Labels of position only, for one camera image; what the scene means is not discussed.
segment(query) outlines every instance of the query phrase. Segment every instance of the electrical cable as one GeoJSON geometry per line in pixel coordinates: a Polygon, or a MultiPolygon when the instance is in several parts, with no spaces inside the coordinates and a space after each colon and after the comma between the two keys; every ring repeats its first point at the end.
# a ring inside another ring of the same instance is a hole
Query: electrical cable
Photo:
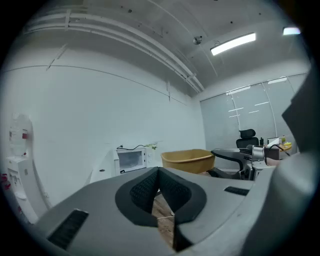
{"type": "Polygon", "coordinates": [[[142,147],[146,147],[145,145],[138,145],[135,148],[124,148],[124,146],[118,146],[116,149],[117,150],[135,150],[137,147],[142,146],[142,147]]]}

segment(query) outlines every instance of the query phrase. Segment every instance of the white wall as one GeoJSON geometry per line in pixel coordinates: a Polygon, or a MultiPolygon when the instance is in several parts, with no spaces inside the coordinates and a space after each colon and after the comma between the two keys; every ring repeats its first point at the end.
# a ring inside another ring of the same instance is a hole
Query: white wall
{"type": "Polygon", "coordinates": [[[35,167],[55,205],[85,184],[108,148],[160,141],[154,165],[161,165],[162,152],[204,149],[200,104],[186,95],[188,86],[150,56],[111,39],[69,31],[29,35],[2,69],[1,157],[9,155],[11,114],[29,115],[35,167]]]}

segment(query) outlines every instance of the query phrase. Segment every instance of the yellow object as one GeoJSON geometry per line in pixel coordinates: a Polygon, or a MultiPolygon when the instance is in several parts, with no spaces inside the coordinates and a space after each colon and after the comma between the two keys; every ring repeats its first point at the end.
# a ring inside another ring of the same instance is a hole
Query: yellow object
{"type": "Polygon", "coordinates": [[[190,149],[161,154],[163,167],[199,174],[214,167],[215,156],[208,150],[190,149]]]}
{"type": "Polygon", "coordinates": [[[282,149],[282,151],[287,151],[287,150],[290,150],[292,148],[292,143],[291,142],[287,142],[287,143],[284,143],[284,144],[280,144],[279,146],[282,149]]]}

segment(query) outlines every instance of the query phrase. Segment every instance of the ceiling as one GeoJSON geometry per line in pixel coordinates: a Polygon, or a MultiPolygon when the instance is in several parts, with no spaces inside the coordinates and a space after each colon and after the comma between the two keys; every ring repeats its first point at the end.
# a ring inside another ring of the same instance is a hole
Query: ceiling
{"type": "Polygon", "coordinates": [[[52,1],[37,16],[68,8],[143,32],[178,57],[204,88],[264,65],[306,57],[299,36],[282,35],[291,21],[263,0],[64,0],[52,1]],[[256,41],[211,54],[215,45],[252,32],[256,41]],[[196,36],[202,36],[199,45],[193,44],[196,36]]]}

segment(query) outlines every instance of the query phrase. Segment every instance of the black office chair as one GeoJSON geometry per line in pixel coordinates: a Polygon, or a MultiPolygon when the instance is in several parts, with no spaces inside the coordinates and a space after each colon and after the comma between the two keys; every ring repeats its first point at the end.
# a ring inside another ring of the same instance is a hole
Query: black office chair
{"type": "Polygon", "coordinates": [[[254,137],[256,135],[254,129],[240,130],[239,132],[241,138],[235,142],[238,149],[244,149],[248,145],[259,146],[259,139],[254,137]]]}

